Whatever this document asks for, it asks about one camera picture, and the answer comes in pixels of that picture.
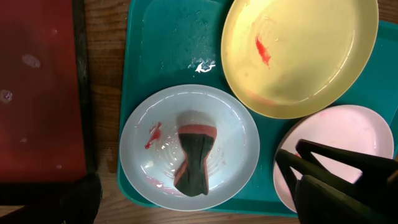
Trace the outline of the yellow plate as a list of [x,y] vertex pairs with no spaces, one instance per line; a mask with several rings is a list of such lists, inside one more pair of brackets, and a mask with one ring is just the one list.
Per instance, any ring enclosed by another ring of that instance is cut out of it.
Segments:
[[376,0],[235,0],[221,38],[224,75],[263,116],[307,116],[358,79],[378,26]]

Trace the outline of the light blue plate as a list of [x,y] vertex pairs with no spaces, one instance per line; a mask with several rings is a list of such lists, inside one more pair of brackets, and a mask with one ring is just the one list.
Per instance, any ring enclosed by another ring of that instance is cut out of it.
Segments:
[[178,85],[129,115],[118,177],[127,195],[170,210],[206,210],[244,188],[259,153],[257,126],[237,99],[210,86]]

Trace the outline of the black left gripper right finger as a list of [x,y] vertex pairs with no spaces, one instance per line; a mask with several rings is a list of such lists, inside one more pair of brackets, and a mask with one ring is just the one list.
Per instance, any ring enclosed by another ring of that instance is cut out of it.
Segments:
[[[304,139],[296,150],[297,155],[279,149],[275,161],[300,223],[397,223],[397,161]],[[316,154],[362,174],[352,184],[328,171]]]

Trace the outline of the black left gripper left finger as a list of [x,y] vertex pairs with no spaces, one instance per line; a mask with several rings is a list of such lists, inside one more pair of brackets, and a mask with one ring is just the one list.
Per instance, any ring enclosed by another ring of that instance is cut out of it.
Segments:
[[94,222],[103,196],[98,174],[89,174],[57,193],[1,217],[1,224]]

